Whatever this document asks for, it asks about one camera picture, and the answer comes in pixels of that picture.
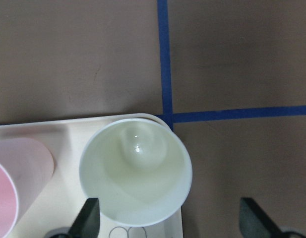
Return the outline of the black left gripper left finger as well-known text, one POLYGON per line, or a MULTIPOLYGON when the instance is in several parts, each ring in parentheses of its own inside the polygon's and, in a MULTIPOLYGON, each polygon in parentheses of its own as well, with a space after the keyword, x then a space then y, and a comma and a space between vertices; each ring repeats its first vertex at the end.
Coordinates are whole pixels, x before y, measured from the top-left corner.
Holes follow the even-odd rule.
POLYGON ((97 238, 100 231, 100 205, 98 198, 88 198, 70 227, 70 238, 97 238))

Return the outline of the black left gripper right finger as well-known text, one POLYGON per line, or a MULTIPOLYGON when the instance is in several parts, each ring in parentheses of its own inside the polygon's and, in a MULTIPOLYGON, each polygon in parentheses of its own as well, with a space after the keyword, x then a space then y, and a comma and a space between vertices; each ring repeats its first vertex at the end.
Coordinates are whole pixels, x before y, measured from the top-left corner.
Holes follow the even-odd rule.
POLYGON ((252 198, 240 199, 239 228, 244 238, 283 238, 279 227, 252 198))

